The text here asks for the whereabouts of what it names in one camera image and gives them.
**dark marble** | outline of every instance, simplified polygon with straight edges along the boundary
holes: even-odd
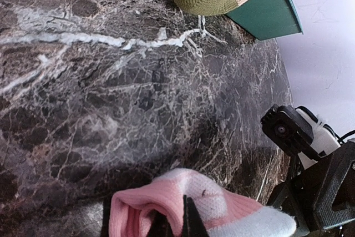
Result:
[[[287,159],[274,40],[171,0],[0,0],[0,236],[106,236],[109,200],[173,167],[265,203]]]

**white wall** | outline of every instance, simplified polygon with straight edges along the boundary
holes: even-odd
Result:
[[[355,129],[355,0],[293,0],[304,35],[279,38],[295,106]]]

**green box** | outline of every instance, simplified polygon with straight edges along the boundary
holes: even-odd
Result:
[[[226,15],[259,40],[303,33],[292,0],[248,0]]]

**black mount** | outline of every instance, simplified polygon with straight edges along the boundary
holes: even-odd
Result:
[[[355,140],[322,157],[311,147],[312,127],[293,107],[274,105],[261,123],[263,132],[291,156],[288,178],[274,188],[268,205],[295,217],[298,227],[294,236],[329,230],[338,233],[347,224],[354,226]],[[306,170],[301,168],[298,174],[300,152],[318,162]]]

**pink and white knit fabric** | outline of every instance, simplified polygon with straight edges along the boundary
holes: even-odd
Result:
[[[180,237],[183,195],[194,200],[210,237],[289,237],[296,230],[287,214],[233,194],[194,170],[174,169],[149,185],[113,195],[110,237],[146,237],[153,210],[164,214],[174,236]]]

